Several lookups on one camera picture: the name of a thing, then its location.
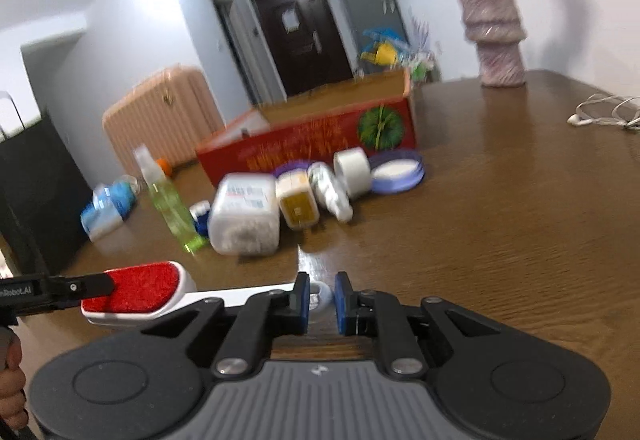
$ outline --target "wooden table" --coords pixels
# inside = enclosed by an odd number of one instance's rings
[[[357,290],[405,304],[439,295],[593,359],[612,385],[600,440],[640,434],[640,135],[566,124],[594,89],[532,72],[527,88],[483,90],[477,80],[415,94],[429,178],[405,194],[356,202],[353,224],[283,232],[273,257],[183,253],[143,199],[127,226],[89,245],[67,274],[175,260],[199,289],[293,280],[332,284],[348,271]],[[210,198],[199,167],[181,173],[185,202]],[[77,310],[27,319],[28,376],[54,354],[106,332]],[[51,341],[53,346],[43,350]],[[275,357],[362,357],[366,340],[337,336],[333,320],[276,341]]]

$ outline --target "pink suitcase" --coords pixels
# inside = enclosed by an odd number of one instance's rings
[[[134,150],[146,144],[172,166],[196,159],[196,145],[224,127],[204,75],[174,66],[146,79],[109,108],[102,128],[129,175],[138,176]]]

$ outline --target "red brush pad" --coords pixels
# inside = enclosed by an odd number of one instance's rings
[[[85,312],[148,314],[172,298],[178,289],[180,274],[172,263],[151,263],[107,271],[115,284],[108,296],[82,301]]]

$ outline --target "cardboard box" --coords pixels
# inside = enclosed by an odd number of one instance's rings
[[[401,70],[325,85],[241,115],[197,147],[198,159],[217,185],[227,173],[272,173],[292,160],[332,165],[350,147],[412,148],[409,93]]]

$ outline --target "green bottle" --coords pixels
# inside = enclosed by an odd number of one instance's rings
[[[164,171],[151,157],[146,146],[136,149],[135,155],[142,176],[149,187],[151,201],[164,217],[169,230],[178,239],[182,248],[188,253],[194,253],[206,245],[207,239],[196,232],[193,217],[181,200],[174,183],[166,178]]]

